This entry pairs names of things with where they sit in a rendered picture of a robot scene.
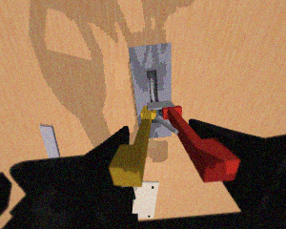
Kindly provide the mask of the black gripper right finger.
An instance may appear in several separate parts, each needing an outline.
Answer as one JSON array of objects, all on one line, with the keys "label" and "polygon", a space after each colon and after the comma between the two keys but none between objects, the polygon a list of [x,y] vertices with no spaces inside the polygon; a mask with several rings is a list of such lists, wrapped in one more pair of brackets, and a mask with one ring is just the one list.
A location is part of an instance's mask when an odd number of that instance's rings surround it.
[{"label": "black gripper right finger", "polygon": [[196,119],[189,125],[201,139],[218,139],[240,159],[235,180],[222,181],[240,211],[268,210],[286,173],[286,135],[260,137]]}]

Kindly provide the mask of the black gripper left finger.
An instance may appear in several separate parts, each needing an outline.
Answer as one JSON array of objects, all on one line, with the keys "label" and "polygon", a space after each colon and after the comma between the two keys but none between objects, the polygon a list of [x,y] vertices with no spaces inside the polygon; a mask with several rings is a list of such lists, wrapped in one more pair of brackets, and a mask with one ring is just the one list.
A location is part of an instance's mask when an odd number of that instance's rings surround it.
[{"label": "black gripper left finger", "polygon": [[79,186],[100,224],[115,223],[122,186],[113,184],[109,166],[120,144],[130,144],[129,126],[124,126],[83,156],[21,161],[12,165],[9,173],[25,194]]}]

